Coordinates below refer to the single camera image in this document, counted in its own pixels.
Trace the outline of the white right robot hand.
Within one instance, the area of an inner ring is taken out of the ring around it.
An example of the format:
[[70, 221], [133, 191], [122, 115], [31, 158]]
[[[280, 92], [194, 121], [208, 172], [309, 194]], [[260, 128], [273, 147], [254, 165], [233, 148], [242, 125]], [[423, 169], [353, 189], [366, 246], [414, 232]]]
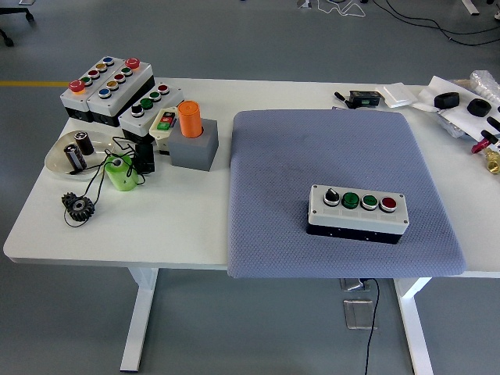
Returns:
[[487, 123], [490, 124], [495, 130], [496, 133], [493, 134], [488, 130], [482, 130], [480, 134], [491, 144], [495, 145], [497, 148], [499, 147], [499, 131], [500, 131], [500, 123], [494, 118], [489, 116], [487, 118]]

